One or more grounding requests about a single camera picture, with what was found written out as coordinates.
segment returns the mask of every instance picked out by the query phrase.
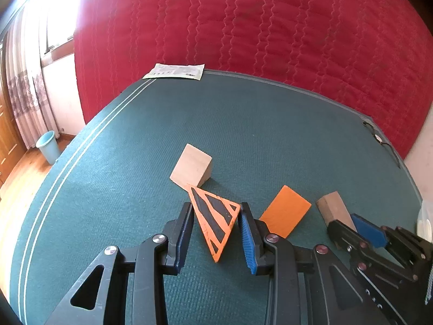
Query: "wooden floor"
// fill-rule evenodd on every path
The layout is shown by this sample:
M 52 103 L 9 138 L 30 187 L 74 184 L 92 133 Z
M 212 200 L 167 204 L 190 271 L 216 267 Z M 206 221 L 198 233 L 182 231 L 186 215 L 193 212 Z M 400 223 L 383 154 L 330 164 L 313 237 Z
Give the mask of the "wooden floor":
M 60 138 L 57 142 L 63 151 L 70 140 Z M 30 149 L 0 188 L 0 289 L 7 300 L 10 267 L 19 230 L 33 197 L 50 168 L 39 149 Z

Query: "curtain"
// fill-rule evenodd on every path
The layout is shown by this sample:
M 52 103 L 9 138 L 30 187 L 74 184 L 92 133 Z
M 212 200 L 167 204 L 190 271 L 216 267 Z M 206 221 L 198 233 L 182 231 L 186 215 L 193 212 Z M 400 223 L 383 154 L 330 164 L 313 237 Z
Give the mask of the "curtain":
M 40 62 L 40 2 L 32 1 L 18 14 L 5 37 L 6 79 L 21 137 L 27 149 L 53 130 L 59 137 Z

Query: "white stripe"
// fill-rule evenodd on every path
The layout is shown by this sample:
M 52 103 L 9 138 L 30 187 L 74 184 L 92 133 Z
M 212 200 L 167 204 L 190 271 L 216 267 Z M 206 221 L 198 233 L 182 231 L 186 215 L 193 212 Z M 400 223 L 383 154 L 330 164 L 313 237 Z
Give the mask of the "white stripe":
M 48 212 L 50 211 L 50 209 L 51 209 L 51 206 L 53 205 L 53 202 L 54 202 L 54 200 L 56 199 L 56 197 L 57 197 L 57 194 L 59 193 L 59 191 L 60 191 L 60 188 L 63 186 L 63 184 L 64 184 L 64 182 L 66 181 L 66 179 L 68 178 L 68 176 L 69 176 L 69 174 L 71 173 L 71 171 L 72 171 L 72 169 L 75 167 L 75 165 L 79 162 L 79 160 L 81 159 L 81 157 L 84 155 L 84 153 L 87 151 L 87 149 L 90 147 L 90 145 L 95 141 L 95 139 L 101 134 L 101 132 L 111 123 L 111 121 L 113 121 L 115 118 L 116 118 L 116 116 L 126 107 L 126 106 L 128 106 L 128 104 L 131 102 L 131 101 L 133 101 L 144 89 L 146 89 L 149 85 L 151 85 L 153 82 L 155 82 L 155 80 L 156 79 L 152 79 L 150 82 L 149 82 L 149 84 L 147 84 L 143 89 L 141 89 L 130 101 L 128 101 L 125 105 L 123 105 L 122 106 L 122 108 L 118 111 L 118 112 L 116 112 L 115 114 L 114 114 L 114 116 L 104 125 L 104 127 L 102 127 L 100 130 L 99 130 L 99 132 L 92 138 L 92 140 L 90 141 L 90 143 L 89 144 L 87 144 L 87 146 L 84 148 L 84 150 L 83 150 L 83 152 L 79 155 L 79 157 L 77 158 L 77 160 L 75 161 L 75 163 L 72 165 L 72 167 L 69 169 L 69 171 L 68 171 L 68 173 L 65 175 L 65 177 L 63 178 L 63 180 L 61 181 L 61 183 L 60 183 L 60 185 L 59 185 L 59 187 L 57 188 L 57 191 L 56 191 L 56 193 L 54 194 L 54 197 L 52 198 L 52 200 L 51 200 L 51 202 L 50 202 L 50 204 L 49 204 L 49 206 L 48 206 L 48 208 L 47 208 L 47 211 L 45 212 L 45 214 L 44 214 L 44 217 L 42 218 L 42 221 L 41 221 L 41 224 L 40 224 L 40 226 L 39 226 L 39 228 L 38 228 L 38 231 L 36 232 L 36 236 L 35 236 L 35 239 L 34 239 L 34 241 L 33 241 L 33 245 L 32 245 L 32 249 L 31 249 L 31 251 L 30 251 L 30 256 L 29 256 L 29 261 L 28 261 L 28 263 L 27 263 L 27 269 L 26 269 L 26 271 L 25 271 L 25 279 L 24 279 L 24 295 L 23 295 L 23 305 L 24 305 L 24 324 L 25 325 L 27 325 L 27 313 L 26 313 L 26 311 L 25 311 L 25 296 L 26 296 L 26 294 L 27 294 L 27 279 L 28 279 L 28 276 L 29 276 L 29 270 L 30 270 L 30 264 L 31 264 L 31 262 L 32 262 L 32 257 L 33 257 L 33 252 L 34 252 L 34 250 L 35 250 L 35 245 L 36 245 L 36 242 L 37 242 L 37 240 L 38 240 L 38 236 L 39 236 L 39 233 L 41 232 L 41 229 L 42 229 L 42 226 L 44 225 L 44 222 L 45 222 L 45 218 L 47 217 L 47 214 L 48 214 Z
M 75 157 L 75 155 L 79 152 L 79 150 L 83 147 L 83 145 L 85 144 L 85 142 L 88 141 L 88 139 L 95 133 L 95 131 L 102 125 L 102 123 L 105 122 L 105 120 L 111 116 L 111 114 L 116 111 L 119 106 L 121 106 L 125 101 L 127 101 L 129 99 L 129 97 L 131 97 L 132 95 L 134 95 L 134 93 L 142 86 L 146 85 L 146 83 L 148 83 L 149 81 L 144 82 L 143 84 L 140 84 L 131 94 L 129 94 L 119 105 L 117 105 L 107 116 L 105 116 L 105 118 L 99 122 L 99 124 L 90 132 L 90 134 L 87 136 L 87 138 L 80 144 L 80 146 L 77 148 L 77 150 L 75 150 L 75 153 L 71 156 L 71 158 L 68 160 L 68 162 L 66 163 L 66 165 L 64 166 L 64 168 L 60 171 L 60 173 L 58 174 L 58 176 L 56 177 L 53 185 L 51 186 L 50 190 L 48 191 L 39 211 L 38 214 L 36 215 L 36 218 L 33 222 L 32 228 L 30 230 L 29 236 L 27 237 L 27 242 L 25 243 L 25 248 L 24 248 L 24 253 L 22 255 L 22 260 L 21 260 L 21 266 L 19 268 L 19 276 L 18 276 L 18 315 L 19 315 L 19 319 L 22 320 L 21 317 L 21 297 L 20 297 L 20 293 L 21 293 L 21 277 L 22 277 L 22 270 L 24 267 L 24 260 L 25 260 L 25 256 L 27 254 L 27 249 L 29 247 L 29 243 L 30 243 L 30 238 L 33 234 L 33 230 L 35 229 L 36 226 L 36 222 L 38 221 L 38 218 L 42 212 L 42 209 L 45 206 L 45 203 L 47 202 L 47 199 L 49 197 L 49 195 L 51 194 L 51 192 L 53 191 L 54 186 L 56 185 L 57 181 L 59 180 L 60 176 L 63 174 L 64 170 L 66 169 L 66 167 L 71 163 L 72 159 Z

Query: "green table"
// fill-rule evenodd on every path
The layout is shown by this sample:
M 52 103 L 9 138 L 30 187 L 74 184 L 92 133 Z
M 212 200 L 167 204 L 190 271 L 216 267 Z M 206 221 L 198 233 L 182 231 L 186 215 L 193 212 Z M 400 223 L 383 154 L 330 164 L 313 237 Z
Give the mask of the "green table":
M 13 308 L 24 320 L 25 305 L 27 324 L 42 324 L 105 246 L 137 245 L 176 218 L 188 195 L 169 176 L 186 143 L 213 158 L 203 189 L 248 202 L 256 217 L 284 184 L 311 202 L 293 244 L 335 250 L 315 206 L 335 190 L 350 212 L 414 230 L 420 195 L 364 120 L 315 93 L 236 73 L 134 83 L 71 142 L 36 194 L 12 263 Z M 262 324 L 267 281 L 250 274 L 237 226 L 215 264 L 196 224 L 182 273 L 165 278 L 169 322 Z

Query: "red quilt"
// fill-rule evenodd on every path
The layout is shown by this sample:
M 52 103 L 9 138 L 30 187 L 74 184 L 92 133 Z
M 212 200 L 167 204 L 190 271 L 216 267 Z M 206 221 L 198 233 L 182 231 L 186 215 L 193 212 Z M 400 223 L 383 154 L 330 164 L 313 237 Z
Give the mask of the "red quilt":
M 205 64 L 350 106 L 404 157 L 433 99 L 433 37 L 407 0 L 82 0 L 74 39 L 86 122 L 156 62 Z

